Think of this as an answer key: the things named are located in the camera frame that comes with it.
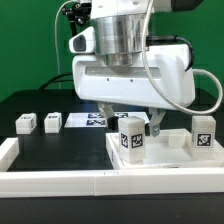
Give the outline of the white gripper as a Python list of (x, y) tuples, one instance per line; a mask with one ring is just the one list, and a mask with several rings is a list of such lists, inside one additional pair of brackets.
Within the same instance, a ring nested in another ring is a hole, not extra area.
[[(185, 44), (151, 46), (146, 52), (151, 75), (160, 90), (173, 102), (188, 107), (195, 99), (195, 85)], [(110, 103), (149, 109), (145, 135), (160, 134), (160, 123), (169, 105), (154, 89), (142, 63), (142, 54), (133, 55), (130, 66), (106, 66), (97, 55), (78, 55), (72, 62), (74, 86), (81, 99), (98, 101), (98, 109), (110, 130), (118, 128), (118, 117)]]

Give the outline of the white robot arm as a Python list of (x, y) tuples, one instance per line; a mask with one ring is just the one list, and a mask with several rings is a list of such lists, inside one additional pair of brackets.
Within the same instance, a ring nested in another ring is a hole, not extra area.
[(188, 107), (195, 99), (193, 49), (177, 36), (148, 33), (154, 12), (196, 9), (203, 0), (90, 0), (79, 15), (91, 25), (69, 41), (77, 95), (98, 103), (109, 128), (118, 119), (114, 103), (143, 106), (156, 136), (167, 110)]

